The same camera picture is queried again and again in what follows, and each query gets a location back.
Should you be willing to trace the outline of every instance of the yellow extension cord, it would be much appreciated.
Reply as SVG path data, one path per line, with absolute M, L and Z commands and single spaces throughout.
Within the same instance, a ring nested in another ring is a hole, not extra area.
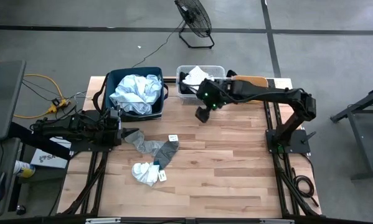
M 50 77 L 46 76 L 46 75 L 39 75 L 39 74 L 27 74 L 27 75 L 24 75 L 25 77 L 41 77 L 41 78 L 46 78 L 48 79 L 49 81 L 51 81 L 55 86 L 56 86 L 56 89 L 61 97 L 61 101 L 60 101 L 60 104 L 58 105 L 58 107 L 60 106 L 63 106 L 64 104 L 67 103 L 66 99 L 63 97 L 62 95 L 62 92 L 60 91 L 60 88 L 59 86 L 56 84 L 56 82 L 51 79 Z M 23 116 L 23 115 L 17 115 L 17 114 L 14 114 L 13 116 L 14 117 L 17 117 L 17 118 L 22 118 L 22 119 L 34 119 L 34 118 L 40 118 L 42 116 L 45 116 L 49 113 L 54 113 L 57 111 L 57 107 L 52 105 L 45 113 L 41 114 L 41 115 L 37 115 L 37 116 Z

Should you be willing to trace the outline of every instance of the white plastic bin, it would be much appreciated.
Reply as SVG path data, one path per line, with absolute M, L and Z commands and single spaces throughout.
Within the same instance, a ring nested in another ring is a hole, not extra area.
M 176 70 L 176 88 L 178 90 L 178 96 L 183 100 L 190 100 L 190 103 L 199 101 L 195 94 L 182 94 L 179 87 L 179 74 L 181 72 L 189 73 L 194 67 L 199 66 L 201 70 L 212 75 L 214 78 L 226 78 L 225 69 L 217 65 L 181 65 Z

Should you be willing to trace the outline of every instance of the light blue cloth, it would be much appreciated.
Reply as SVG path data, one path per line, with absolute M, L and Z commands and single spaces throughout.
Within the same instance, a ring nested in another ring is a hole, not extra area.
M 156 75 L 127 75 L 110 95 L 110 99 L 114 105 L 120 105 L 126 112 L 151 114 L 151 106 L 160 97 L 161 88 L 161 82 Z

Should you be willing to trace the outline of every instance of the blue laundry basket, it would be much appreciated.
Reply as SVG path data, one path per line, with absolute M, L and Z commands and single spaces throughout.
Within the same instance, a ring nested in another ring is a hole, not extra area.
M 157 119 L 161 117 L 164 107 L 164 100 L 168 97 L 168 86 L 164 84 L 163 73 L 159 67 L 141 67 L 141 68 L 124 68 L 113 70 L 106 75 L 105 81 L 103 82 L 102 88 L 93 96 L 93 104 L 97 111 L 102 113 L 104 109 L 114 108 L 115 105 L 110 100 L 110 95 L 116 91 L 118 84 L 127 75 L 140 75 L 147 77 L 148 75 L 156 75 L 158 80 L 162 84 L 161 95 L 157 101 L 152 105 L 152 113 L 147 115 L 136 114 L 135 112 L 124 112 L 121 115 L 121 121 L 147 121 L 151 119 Z M 102 109 L 98 105 L 98 97 L 101 95 L 104 87 L 106 87 L 105 94 L 103 97 Z

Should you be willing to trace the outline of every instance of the electric fan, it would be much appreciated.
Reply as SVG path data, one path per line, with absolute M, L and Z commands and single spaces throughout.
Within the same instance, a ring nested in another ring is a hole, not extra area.
M 175 4 L 185 21 L 181 31 L 179 31 L 179 38 L 181 38 L 189 48 L 211 49 L 214 46 L 214 41 L 211 37 L 211 21 L 199 0 L 175 0 Z M 197 36 L 202 38 L 210 37 L 212 45 L 194 47 L 188 44 L 182 37 L 182 32 L 184 32 L 186 25 L 188 25 Z

